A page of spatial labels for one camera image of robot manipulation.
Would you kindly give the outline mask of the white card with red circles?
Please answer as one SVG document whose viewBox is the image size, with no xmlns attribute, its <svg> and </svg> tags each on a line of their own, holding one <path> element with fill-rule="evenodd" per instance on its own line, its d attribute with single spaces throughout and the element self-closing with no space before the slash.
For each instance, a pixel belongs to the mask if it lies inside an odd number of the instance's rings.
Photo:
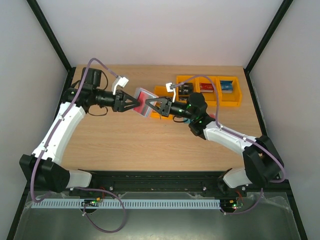
<svg viewBox="0 0 320 240">
<path fill-rule="evenodd" d="M 212 118 L 214 118 L 214 119 L 216 119 L 216 115 L 213 114 L 213 113 L 210 113 L 209 116 L 212 117 Z"/>
</svg>

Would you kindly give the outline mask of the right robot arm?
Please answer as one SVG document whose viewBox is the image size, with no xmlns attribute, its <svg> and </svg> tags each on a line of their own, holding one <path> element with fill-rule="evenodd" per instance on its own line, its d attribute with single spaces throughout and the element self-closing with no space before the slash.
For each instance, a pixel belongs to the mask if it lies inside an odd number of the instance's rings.
<svg viewBox="0 0 320 240">
<path fill-rule="evenodd" d="M 220 144 L 242 156 L 243 167 L 230 168 L 217 180 L 218 191 L 229 196 L 236 188 L 254 185 L 264 188 L 269 183 L 285 180 L 284 163 L 271 139 L 254 137 L 234 131 L 207 113 L 207 103 L 201 93 L 192 93 L 186 103 L 171 97 L 150 98 L 145 104 L 163 117 L 169 115 L 189 119 L 190 131 L 204 140 Z"/>
</svg>

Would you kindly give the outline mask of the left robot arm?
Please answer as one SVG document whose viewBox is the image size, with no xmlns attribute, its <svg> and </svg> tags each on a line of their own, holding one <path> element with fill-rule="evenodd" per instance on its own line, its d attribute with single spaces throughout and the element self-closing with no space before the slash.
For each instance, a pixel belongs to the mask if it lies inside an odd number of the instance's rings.
<svg viewBox="0 0 320 240">
<path fill-rule="evenodd" d="M 62 167 L 65 149 L 77 125 L 92 106 L 112 108 L 114 112 L 122 113 L 140 105 L 136 98 L 123 91 L 128 78 L 117 76 L 111 91 L 106 91 L 100 89 L 102 75 L 102 70 L 83 68 L 81 76 L 84 80 L 76 81 L 63 93 L 58 114 L 44 139 L 32 154 L 20 158 L 19 165 L 32 186 L 60 193 L 90 185 L 90 172 Z"/>
</svg>

